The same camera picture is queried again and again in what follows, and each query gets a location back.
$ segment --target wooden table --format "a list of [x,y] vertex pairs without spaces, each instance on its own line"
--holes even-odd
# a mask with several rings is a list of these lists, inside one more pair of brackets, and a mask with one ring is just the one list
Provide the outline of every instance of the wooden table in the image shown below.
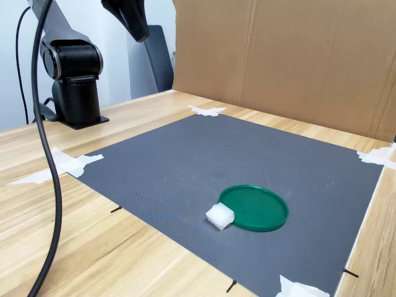
[[[72,157],[98,150],[193,114],[187,105],[228,107],[223,114],[369,152],[379,140],[165,92],[102,108],[110,122],[75,131],[45,122],[51,147]],[[52,181],[7,183],[47,167],[36,125],[0,133],[0,295],[26,296],[48,252],[54,220]],[[78,180],[60,177],[62,233],[42,296],[254,296],[232,279],[117,207]],[[396,172],[384,169],[339,296],[396,296]]]

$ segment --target cardboard backdrop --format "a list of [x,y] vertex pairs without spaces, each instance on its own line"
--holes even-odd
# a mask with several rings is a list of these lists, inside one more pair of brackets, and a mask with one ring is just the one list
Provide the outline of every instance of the cardboard backdrop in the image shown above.
[[394,0],[174,4],[175,90],[394,139]]

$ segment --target masking tape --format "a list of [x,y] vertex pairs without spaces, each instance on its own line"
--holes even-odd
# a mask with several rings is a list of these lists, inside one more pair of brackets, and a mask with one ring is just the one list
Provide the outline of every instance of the masking tape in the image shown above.
[[328,293],[324,293],[318,288],[302,283],[293,283],[283,276],[280,276],[280,286],[282,291],[276,297],[330,297]]
[[201,114],[202,116],[218,116],[218,113],[226,110],[227,107],[213,107],[209,110],[203,110],[202,108],[198,108],[196,106],[188,105],[191,108],[191,111],[195,111],[197,114]]
[[396,144],[392,144],[391,147],[381,147],[380,149],[372,149],[369,153],[357,152],[357,154],[362,162],[384,165],[396,170],[396,162],[390,160],[395,149]]
[[[84,167],[87,164],[103,159],[102,154],[91,157],[82,155],[78,158],[72,158],[64,152],[58,150],[56,147],[51,150],[51,153],[56,165],[56,171],[58,172],[58,175],[68,172],[75,178],[80,177],[84,173]],[[18,179],[17,181],[13,181],[9,184],[41,184],[50,179],[52,179],[51,171],[50,169],[46,169],[36,172],[25,178]]]

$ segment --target green plastic lid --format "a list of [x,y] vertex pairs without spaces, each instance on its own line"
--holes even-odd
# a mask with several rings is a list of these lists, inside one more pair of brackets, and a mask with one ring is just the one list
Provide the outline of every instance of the green plastic lid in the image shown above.
[[229,187],[218,201],[234,211],[234,225],[251,231],[279,229],[289,216],[286,202],[263,187],[247,184]]

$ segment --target white sponge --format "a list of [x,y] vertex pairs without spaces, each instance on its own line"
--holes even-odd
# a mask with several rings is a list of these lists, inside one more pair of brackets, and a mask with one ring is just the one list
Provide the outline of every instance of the white sponge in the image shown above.
[[214,224],[220,230],[223,230],[235,219],[234,211],[222,203],[213,205],[212,208],[206,213],[206,216],[208,221]]

